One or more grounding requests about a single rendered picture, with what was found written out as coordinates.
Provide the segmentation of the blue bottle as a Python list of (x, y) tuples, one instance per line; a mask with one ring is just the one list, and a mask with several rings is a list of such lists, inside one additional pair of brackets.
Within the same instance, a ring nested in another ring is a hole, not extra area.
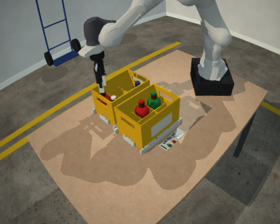
[(140, 84), (140, 81), (135, 81), (135, 87), (137, 87), (139, 84)]

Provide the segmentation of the white paper pick list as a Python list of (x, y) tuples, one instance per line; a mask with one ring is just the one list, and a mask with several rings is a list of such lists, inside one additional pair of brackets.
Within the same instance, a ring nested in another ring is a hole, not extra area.
[(185, 134), (184, 131), (180, 130), (179, 128), (174, 131), (164, 142), (162, 142), (159, 146), (168, 151), (183, 135)]

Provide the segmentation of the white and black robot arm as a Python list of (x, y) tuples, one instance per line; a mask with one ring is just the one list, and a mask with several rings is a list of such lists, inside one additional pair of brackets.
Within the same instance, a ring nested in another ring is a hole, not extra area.
[[(84, 23), (86, 45), (78, 52), (82, 57), (98, 54), (105, 48), (117, 47), (124, 34), (150, 10), (164, 0), (133, 0), (128, 11), (118, 20), (92, 17)], [(185, 6), (196, 6), (201, 17), (204, 51), (198, 65), (198, 73), (206, 80), (217, 80), (228, 68), (221, 60), (222, 47), (228, 46), (232, 36), (221, 17), (215, 0), (178, 0)], [(197, 4), (198, 3), (198, 4)], [(208, 33), (208, 34), (207, 34)], [(219, 73), (218, 73), (219, 72)]]

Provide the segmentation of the yellow divided crate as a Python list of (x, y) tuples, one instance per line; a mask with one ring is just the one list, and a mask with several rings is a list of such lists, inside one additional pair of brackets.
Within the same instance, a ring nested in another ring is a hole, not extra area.
[[(144, 99), (144, 104), (147, 105), (152, 91), (157, 92), (161, 106), (155, 110), (148, 107), (150, 114), (142, 119), (135, 114), (135, 109), (140, 99)], [(160, 92), (171, 97), (160, 88), (148, 86), (114, 107), (119, 133), (133, 140), (140, 150), (179, 119), (177, 103), (174, 99), (172, 102), (161, 96)]]
[[(115, 95), (117, 98), (113, 102), (100, 95), (99, 86), (95, 86), (91, 89), (96, 113), (105, 116), (112, 126), (117, 124), (114, 107), (147, 87), (145, 82), (135, 87), (136, 80), (133, 79), (133, 76), (142, 80), (136, 74), (125, 70), (106, 80), (107, 85), (104, 86), (106, 94), (109, 94), (110, 97)], [(107, 105), (100, 102), (98, 98), (104, 101)]]

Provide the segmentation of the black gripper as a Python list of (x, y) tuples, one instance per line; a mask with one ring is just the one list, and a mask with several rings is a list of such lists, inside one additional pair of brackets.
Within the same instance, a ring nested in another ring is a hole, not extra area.
[[(106, 79), (105, 79), (105, 69), (103, 64), (103, 58), (105, 57), (104, 51), (99, 54), (94, 54), (90, 56), (90, 60), (94, 61), (94, 73), (96, 77), (96, 83), (99, 86), (99, 92), (105, 92), (104, 86), (106, 86)], [(100, 68), (100, 70), (99, 70)], [(102, 81), (101, 81), (102, 80)]]

